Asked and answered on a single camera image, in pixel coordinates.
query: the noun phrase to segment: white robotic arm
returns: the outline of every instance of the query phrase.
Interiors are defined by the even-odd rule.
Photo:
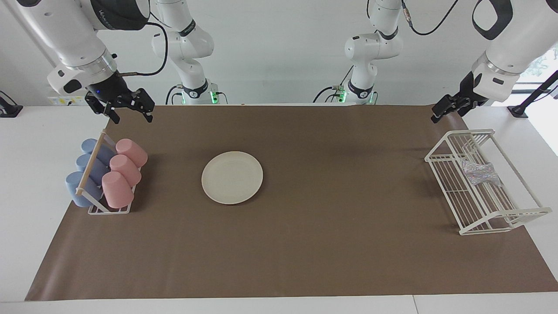
[[[489,99],[505,101],[519,75],[558,41],[558,0],[479,0],[473,25],[492,42],[460,91],[433,106],[434,123],[453,111],[464,116]]]
[[[375,0],[370,23],[376,31],[349,38],[345,43],[345,55],[354,66],[353,74],[344,86],[347,92],[345,101],[368,103],[378,74],[372,62],[401,53],[403,41],[397,36],[401,11],[401,0]]]
[[[213,39],[196,24],[186,0],[156,0],[155,5],[163,23],[174,30],[169,32],[169,61],[182,81],[184,100],[187,104],[214,103],[217,85],[205,77],[203,67],[194,60],[213,53]],[[164,39],[155,36],[151,44],[155,54],[163,58]]]
[[[154,102],[140,88],[132,92],[96,30],[139,30],[148,20],[148,0],[17,0],[25,21],[60,60],[48,81],[59,93],[85,87],[87,103],[97,114],[119,122],[114,108],[141,112],[148,122]]]

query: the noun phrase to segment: white tabletop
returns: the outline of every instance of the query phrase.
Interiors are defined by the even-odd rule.
[[[477,108],[470,129],[492,128],[545,206],[558,212],[558,157],[529,120],[505,108]],[[26,107],[0,120],[0,313],[553,313],[558,293],[453,296],[370,296],[259,299],[80,300],[22,302],[69,203],[64,178],[74,171],[84,139],[107,119],[88,107]],[[558,275],[558,215],[527,225],[551,271]]]

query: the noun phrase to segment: white plate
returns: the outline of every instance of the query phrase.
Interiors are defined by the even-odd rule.
[[[263,169],[252,155],[229,151],[213,158],[201,174],[205,194],[221,204],[242,203],[258,192]]]

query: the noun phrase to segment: dish rack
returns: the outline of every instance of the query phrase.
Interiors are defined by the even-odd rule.
[[[91,169],[93,168],[93,161],[95,160],[95,158],[97,158],[97,155],[99,154],[99,150],[101,148],[101,145],[106,144],[106,146],[108,146],[110,149],[112,149],[114,152],[116,152],[116,144],[114,143],[114,141],[107,135],[106,130],[103,130],[99,136],[99,139],[97,140],[97,144],[95,145],[95,147],[93,148],[93,152],[91,153],[91,157],[89,158],[89,162],[87,163],[87,166],[85,167],[85,171],[83,171],[83,176],[81,177],[81,181],[79,182],[79,186],[76,189],[75,194],[77,196],[84,196],[87,200],[89,200],[89,202],[91,202],[93,205],[89,206],[87,213],[90,215],[122,215],[122,214],[126,214],[130,212],[130,207],[132,206],[132,203],[130,203],[128,206],[126,207],[122,207],[122,208],[111,208],[108,205],[105,205],[103,203],[106,203],[106,200],[104,200],[104,193],[101,196],[101,199],[99,201],[97,201],[93,196],[91,196],[91,194],[89,194],[86,190],[85,190],[85,184],[87,182],[87,179],[89,178],[89,174],[91,173]],[[132,193],[136,192],[136,186],[134,185],[132,187]]]
[[[459,225],[459,234],[487,234],[515,229],[552,212],[544,207],[493,137],[494,130],[449,131],[426,155],[434,176]],[[471,184],[463,172],[463,160],[476,164],[489,161],[481,146],[492,142],[539,208],[520,209],[501,186]]]

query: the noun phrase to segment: black stand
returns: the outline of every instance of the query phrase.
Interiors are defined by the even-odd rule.
[[[0,118],[15,118],[20,114],[21,109],[23,109],[23,106],[19,104],[14,106],[0,97]]]
[[[527,99],[525,99],[520,105],[515,107],[509,106],[508,110],[512,116],[516,118],[528,118],[525,114],[525,109],[535,101],[542,93],[544,93],[550,85],[554,84],[558,80],[558,71],[555,71],[544,83],[542,83]]]

